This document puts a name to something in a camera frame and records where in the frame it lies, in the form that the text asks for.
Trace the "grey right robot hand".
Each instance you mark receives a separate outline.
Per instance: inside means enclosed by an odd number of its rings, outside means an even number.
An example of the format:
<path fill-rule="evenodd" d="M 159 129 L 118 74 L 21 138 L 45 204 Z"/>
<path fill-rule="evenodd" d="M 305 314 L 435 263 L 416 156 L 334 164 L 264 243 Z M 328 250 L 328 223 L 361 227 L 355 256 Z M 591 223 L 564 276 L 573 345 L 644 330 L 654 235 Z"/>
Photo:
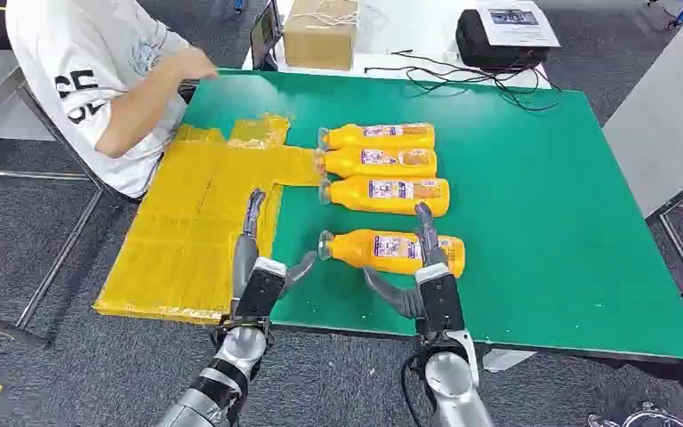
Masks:
<path fill-rule="evenodd" d="M 422 266 L 414 273 L 414 287 L 400 289 L 370 266 L 363 268 L 367 286 L 403 318 L 419 319 L 421 334 L 465 329 L 462 304 L 455 274 L 438 241 L 433 213 L 424 202 L 414 207 L 421 226 L 415 232 L 421 248 Z"/>

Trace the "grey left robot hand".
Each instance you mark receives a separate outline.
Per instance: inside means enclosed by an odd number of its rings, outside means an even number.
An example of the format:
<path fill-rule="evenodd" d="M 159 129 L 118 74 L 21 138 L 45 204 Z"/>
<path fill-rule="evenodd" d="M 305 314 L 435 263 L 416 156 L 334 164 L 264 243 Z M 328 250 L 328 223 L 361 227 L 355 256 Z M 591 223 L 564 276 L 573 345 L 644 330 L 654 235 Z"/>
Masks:
<path fill-rule="evenodd" d="M 259 255 L 258 219 L 265 197 L 261 189 L 251 192 L 235 244 L 230 315 L 242 322 L 266 322 L 277 301 L 310 272 L 317 259 L 317 251 L 311 250 L 289 268 Z"/>

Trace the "person's hand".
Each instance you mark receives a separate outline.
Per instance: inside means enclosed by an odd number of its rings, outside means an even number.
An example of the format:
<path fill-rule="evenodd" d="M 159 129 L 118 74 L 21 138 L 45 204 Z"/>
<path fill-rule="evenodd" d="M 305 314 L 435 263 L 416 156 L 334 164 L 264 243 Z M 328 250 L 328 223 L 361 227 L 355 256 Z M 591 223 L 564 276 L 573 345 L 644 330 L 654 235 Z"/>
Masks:
<path fill-rule="evenodd" d="M 218 76 L 216 66 L 199 48 L 181 49 L 171 60 L 180 80 L 200 80 Z"/>

